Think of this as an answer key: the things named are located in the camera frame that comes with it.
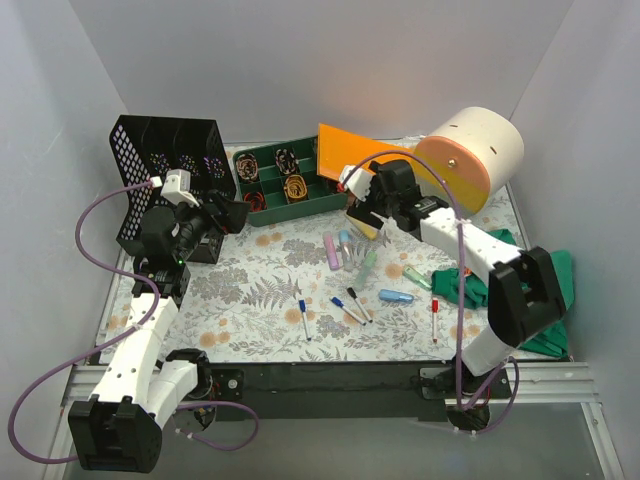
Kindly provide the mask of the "pink highlighter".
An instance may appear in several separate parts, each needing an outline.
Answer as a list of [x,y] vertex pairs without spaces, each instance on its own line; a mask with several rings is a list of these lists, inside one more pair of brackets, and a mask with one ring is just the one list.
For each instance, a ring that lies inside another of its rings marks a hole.
[[337,249],[331,232],[323,234],[323,244],[325,248],[326,258],[331,271],[339,270],[341,265],[338,259]]

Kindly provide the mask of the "orange plastic folder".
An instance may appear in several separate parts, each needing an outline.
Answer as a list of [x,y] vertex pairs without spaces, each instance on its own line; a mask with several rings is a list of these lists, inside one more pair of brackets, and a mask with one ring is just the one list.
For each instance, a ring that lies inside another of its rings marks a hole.
[[442,135],[428,136],[410,150],[320,124],[317,160],[320,175],[354,197],[347,209],[354,224],[379,230],[393,219],[418,240],[421,221],[451,206],[449,194],[460,210],[475,213],[491,191],[479,157]]

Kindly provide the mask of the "cream cylindrical drawer box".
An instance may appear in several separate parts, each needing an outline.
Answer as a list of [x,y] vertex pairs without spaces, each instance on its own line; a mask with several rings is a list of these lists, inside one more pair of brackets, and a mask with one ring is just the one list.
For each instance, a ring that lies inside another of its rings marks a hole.
[[524,158],[524,142],[506,118],[467,107],[420,140],[414,155],[440,175],[471,215],[513,177]]

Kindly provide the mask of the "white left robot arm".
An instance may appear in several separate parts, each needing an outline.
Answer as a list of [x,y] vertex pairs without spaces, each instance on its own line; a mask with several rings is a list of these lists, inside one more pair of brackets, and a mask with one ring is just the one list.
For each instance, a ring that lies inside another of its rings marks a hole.
[[190,280],[187,260],[209,237],[242,231],[249,205],[209,192],[204,201],[171,194],[141,216],[128,252],[136,276],[131,333],[120,341],[89,398],[76,401],[68,422],[85,470],[149,473],[159,459],[162,430],[183,400],[196,402],[202,427],[215,419],[217,382],[206,354],[177,350],[158,359]]

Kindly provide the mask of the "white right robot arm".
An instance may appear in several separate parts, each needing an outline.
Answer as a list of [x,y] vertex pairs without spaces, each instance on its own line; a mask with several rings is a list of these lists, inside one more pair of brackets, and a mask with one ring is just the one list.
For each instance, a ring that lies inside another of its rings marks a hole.
[[409,162],[368,159],[346,166],[340,185],[355,197],[349,214],[379,229],[386,218],[419,241],[458,262],[458,306],[471,272],[488,290],[488,325],[468,345],[457,344],[452,383],[475,397],[518,348],[558,323],[575,300],[572,262],[566,251],[521,249],[468,223],[454,199],[424,195]]

